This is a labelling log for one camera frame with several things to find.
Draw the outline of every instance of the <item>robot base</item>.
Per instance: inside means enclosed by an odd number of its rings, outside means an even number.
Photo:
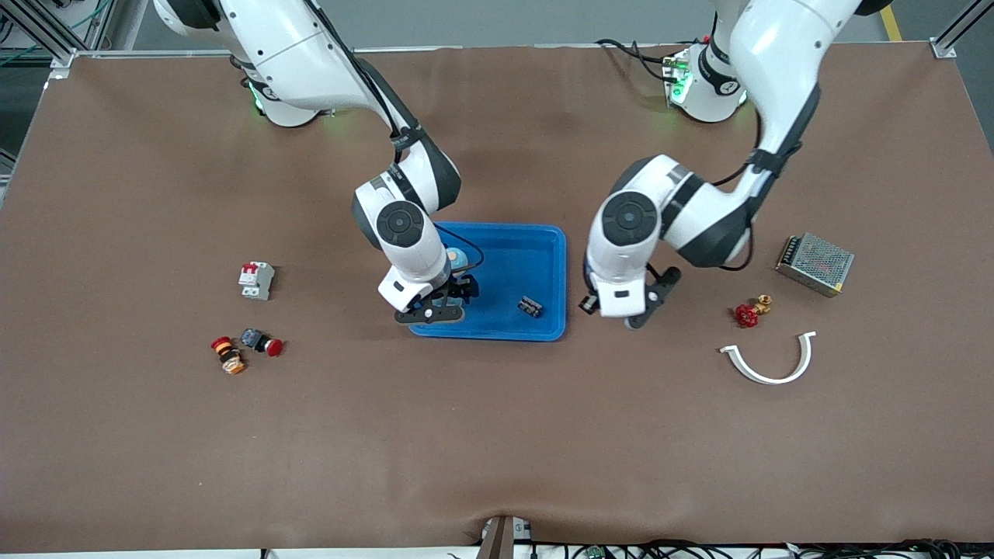
[[[746,91],[738,82],[728,82],[725,86],[732,93],[718,94],[715,87],[704,79],[699,61],[701,53],[707,47],[703,43],[693,45],[666,59],[663,76],[677,81],[675,84],[666,84],[666,99],[695,120],[721,122],[732,116],[739,105],[746,101]]]

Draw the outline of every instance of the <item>table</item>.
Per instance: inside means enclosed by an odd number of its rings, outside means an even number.
[[[616,51],[369,59],[462,173],[437,219],[566,232],[566,336],[393,324],[349,214],[391,161],[374,115],[279,129],[227,60],[80,58],[0,213],[0,551],[455,545],[497,514],[582,542],[994,538],[994,160],[954,63],[833,46],[754,264],[661,247],[684,278],[631,332],[573,308],[591,217],[641,157],[736,169],[751,109],[690,121]],[[842,296],[772,270],[805,231],[856,255]],[[278,267],[271,301],[240,297],[249,260]],[[227,376],[210,342],[246,327],[284,355]],[[809,330],[786,386],[717,351],[775,375]]]

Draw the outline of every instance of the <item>blue plastic tray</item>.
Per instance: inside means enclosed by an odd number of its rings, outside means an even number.
[[[419,336],[518,341],[556,341],[566,332],[566,235],[552,225],[446,223],[445,229],[479,245],[483,265],[469,272],[480,296],[465,305],[466,317],[449,324],[411,326]],[[479,258],[472,248],[442,231],[447,247]],[[543,307],[533,318],[518,308],[526,295]]]

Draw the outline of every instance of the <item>u-shaped pipe clamp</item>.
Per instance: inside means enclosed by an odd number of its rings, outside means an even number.
[[[801,361],[797,364],[797,368],[794,372],[790,373],[789,376],[782,379],[771,379],[760,375],[759,373],[752,370],[746,362],[743,360],[743,356],[739,353],[739,347],[737,345],[728,345],[720,349],[722,353],[728,353],[729,357],[732,358],[732,364],[739,369],[739,372],[745,375],[751,381],[755,381],[760,384],[787,384],[798,379],[807,370],[808,365],[811,364],[811,338],[814,337],[814,332],[808,332],[806,334],[801,334],[797,336],[797,339],[801,342]]]

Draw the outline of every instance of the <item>power supply unit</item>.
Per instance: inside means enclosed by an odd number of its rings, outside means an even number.
[[[776,270],[826,297],[834,297],[842,292],[853,258],[852,253],[805,233],[804,237],[787,239]]]

